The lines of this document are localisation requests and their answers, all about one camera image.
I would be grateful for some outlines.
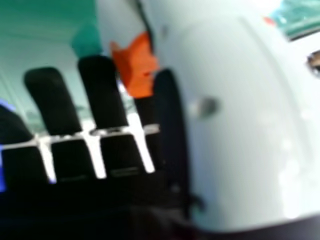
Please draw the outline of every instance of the white robot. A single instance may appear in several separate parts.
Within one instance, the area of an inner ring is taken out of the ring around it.
[[[320,215],[320,82],[285,37],[241,0],[137,2],[96,0],[101,41],[149,29],[182,103],[191,221],[231,234]]]

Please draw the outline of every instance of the blue edge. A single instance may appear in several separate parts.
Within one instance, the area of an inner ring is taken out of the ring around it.
[[[13,112],[16,110],[12,105],[7,103],[7,101],[3,99],[0,99],[0,106],[3,106]],[[0,145],[0,192],[4,192],[6,190],[4,171],[2,167],[2,154],[1,154],[2,148],[3,148],[2,145]]]

